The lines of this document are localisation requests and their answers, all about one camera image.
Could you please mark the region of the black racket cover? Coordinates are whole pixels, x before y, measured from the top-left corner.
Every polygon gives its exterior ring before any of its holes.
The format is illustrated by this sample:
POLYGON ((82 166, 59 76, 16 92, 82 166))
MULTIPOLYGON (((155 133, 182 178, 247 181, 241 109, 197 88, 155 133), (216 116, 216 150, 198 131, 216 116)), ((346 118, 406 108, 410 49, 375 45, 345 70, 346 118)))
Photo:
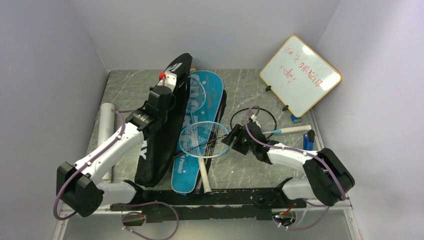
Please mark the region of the black racket cover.
POLYGON ((183 53, 165 69, 166 73, 176 74, 176 85, 165 109, 156 107, 159 100, 154 100, 152 95, 144 104, 147 110, 161 115, 162 118, 161 126, 157 130, 151 130, 143 142, 134 177, 135 183, 140 186, 155 187, 174 160, 190 94, 192 60, 193 57, 189 53, 183 53))

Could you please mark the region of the white shuttlecock tube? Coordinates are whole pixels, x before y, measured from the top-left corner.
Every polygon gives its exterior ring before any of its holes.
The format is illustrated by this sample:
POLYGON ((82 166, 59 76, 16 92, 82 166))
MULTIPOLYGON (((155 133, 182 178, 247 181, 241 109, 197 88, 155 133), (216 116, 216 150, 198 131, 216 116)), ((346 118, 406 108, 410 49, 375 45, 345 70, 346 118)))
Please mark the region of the white shuttlecock tube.
POLYGON ((115 132, 115 106, 112 103, 101 104, 98 123, 97 147, 100 147, 115 132))

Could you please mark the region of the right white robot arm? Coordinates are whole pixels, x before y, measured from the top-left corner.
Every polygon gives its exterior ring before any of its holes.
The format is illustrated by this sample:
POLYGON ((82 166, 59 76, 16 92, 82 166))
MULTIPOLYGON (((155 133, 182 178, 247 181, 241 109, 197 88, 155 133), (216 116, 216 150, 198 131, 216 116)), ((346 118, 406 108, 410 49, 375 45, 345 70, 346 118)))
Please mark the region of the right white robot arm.
POLYGON ((305 174, 304 179, 286 180, 275 193, 276 204, 283 208, 297 199, 317 199, 332 207, 355 186, 354 177, 331 149, 304 150, 268 140, 254 122, 236 124, 221 142, 243 155, 252 152, 260 162, 305 174))

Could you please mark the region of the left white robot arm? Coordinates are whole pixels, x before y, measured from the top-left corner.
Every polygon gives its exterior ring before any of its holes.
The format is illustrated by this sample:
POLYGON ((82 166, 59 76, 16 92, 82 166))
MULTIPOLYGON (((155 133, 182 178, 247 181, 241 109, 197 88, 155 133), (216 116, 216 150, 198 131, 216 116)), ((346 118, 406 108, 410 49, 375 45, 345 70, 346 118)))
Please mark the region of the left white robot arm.
POLYGON ((62 163, 57 169, 54 217, 65 220, 58 212, 60 201, 82 217, 110 204, 122 203, 130 210, 139 209, 143 203, 140 187, 129 181, 103 183, 102 177, 129 150, 159 131, 174 100, 169 87, 153 87, 143 106, 123 119, 121 127, 107 141, 74 164, 62 163))

